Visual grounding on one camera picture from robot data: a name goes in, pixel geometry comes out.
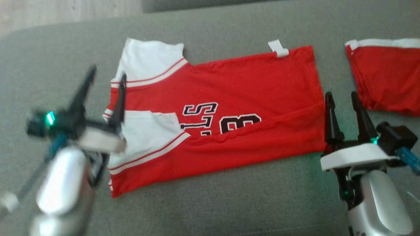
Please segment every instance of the green light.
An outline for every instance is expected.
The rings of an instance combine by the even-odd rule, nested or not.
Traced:
[[[376,138],[371,138],[370,142],[373,143],[373,144],[378,144],[378,139],[379,139],[379,136],[376,137]]]
[[[55,116],[54,116],[54,113],[53,113],[52,111],[50,111],[50,112],[47,114],[47,123],[48,123],[49,125],[53,125],[54,121],[55,121]]]

